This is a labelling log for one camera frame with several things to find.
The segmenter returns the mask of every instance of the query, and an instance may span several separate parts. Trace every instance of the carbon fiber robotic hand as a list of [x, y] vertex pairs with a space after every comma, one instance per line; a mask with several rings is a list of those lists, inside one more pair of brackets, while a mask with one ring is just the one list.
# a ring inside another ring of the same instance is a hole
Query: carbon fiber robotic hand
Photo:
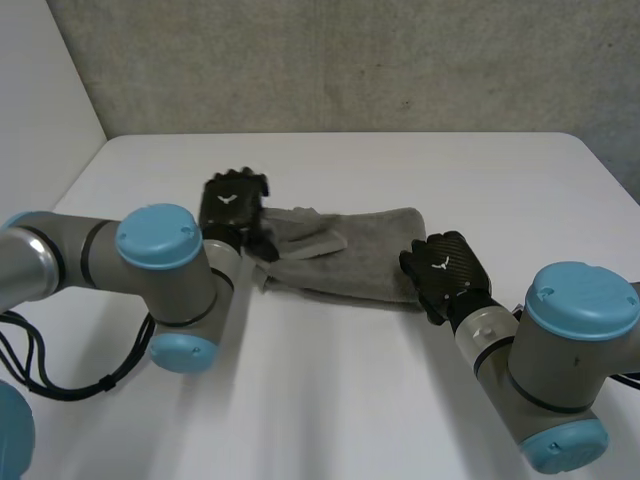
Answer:
[[216, 173], [205, 184], [200, 203], [198, 223], [203, 237], [249, 245], [261, 257], [277, 260], [278, 251], [260, 226], [262, 198], [268, 196], [267, 177], [250, 168]]
[[226, 225], [237, 231], [254, 229], [260, 223], [262, 197], [268, 196], [267, 178], [253, 173], [250, 168], [216, 173], [204, 187], [200, 228], [206, 230], [213, 225]]
[[449, 320], [455, 330], [472, 311], [496, 305], [487, 272], [459, 232], [430, 235], [426, 242], [414, 240], [411, 250], [400, 254], [400, 267], [418, 291], [431, 323]]

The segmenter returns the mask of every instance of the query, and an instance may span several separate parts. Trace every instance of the white tabletop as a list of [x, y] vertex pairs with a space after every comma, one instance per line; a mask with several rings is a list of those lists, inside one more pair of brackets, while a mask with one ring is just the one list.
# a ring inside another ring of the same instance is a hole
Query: white tabletop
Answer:
[[[122, 219], [168, 202], [196, 214], [203, 182], [244, 165], [267, 174], [270, 206], [412, 206], [428, 233], [460, 230], [508, 307], [554, 261], [640, 279], [640, 208], [563, 134], [121, 137], [57, 211]], [[447, 326], [263, 295], [249, 284], [250, 267], [210, 372], [181, 376], [147, 361], [122, 387], [85, 402], [27, 394], [38, 443], [26, 478], [543, 478], [521, 458]], [[41, 329], [50, 376], [65, 386], [119, 365], [145, 314], [138, 298], [79, 289], [19, 310]], [[609, 451], [562, 478], [637, 478], [640, 393], [607, 381], [594, 410]]]

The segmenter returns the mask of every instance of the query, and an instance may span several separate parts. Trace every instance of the black cable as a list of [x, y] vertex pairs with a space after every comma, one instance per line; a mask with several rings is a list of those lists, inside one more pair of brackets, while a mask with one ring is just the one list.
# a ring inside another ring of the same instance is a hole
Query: black cable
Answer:
[[[4, 334], [0, 332], [0, 343], [6, 350], [6, 354], [4, 351], [0, 350], [0, 361], [4, 364], [9, 374], [16, 380], [16, 382], [24, 385], [31, 392], [62, 402], [85, 400], [101, 392], [106, 392], [114, 388], [116, 384], [126, 377], [140, 362], [155, 330], [155, 321], [153, 320], [153, 317], [151, 317], [151, 314], [147, 314], [140, 326], [131, 351], [115, 372], [111, 375], [106, 375], [93, 385], [68, 389], [59, 387], [49, 379], [45, 365], [45, 342], [36, 327], [31, 325], [22, 315], [12, 311], [0, 314], [0, 323], [15, 325], [22, 328], [27, 333], [29, 342], [27, 358], [23, 365], [15, 354], [11, 343], [7, 340]], [[40, 377], [42, 384], [38, 383], [31, 377], [34, 355], [36, 358], [38, 376]]]
[[640, 390], [640, 383], [627, 378], [624, 375], [611, 375], [611, 377], [609, 378], [613, 378], [616, 382], [620, 382], [624, 385], [626, 385], [627, 387], [631, 387], [631, 388], [635, 388], [636, 390]]

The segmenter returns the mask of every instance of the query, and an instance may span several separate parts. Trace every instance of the folded cloth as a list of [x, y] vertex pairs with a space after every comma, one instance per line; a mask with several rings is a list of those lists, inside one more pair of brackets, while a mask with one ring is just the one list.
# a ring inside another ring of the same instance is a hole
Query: folded cloth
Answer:
[[263, 224], [280, 259], [256, 259], [263, 289], [286, 287], [394, 303], [417, 302], [398, 255], [425, 238], [413, 208], [364, 215], [321, 215], [313, 209], [265, 209]]

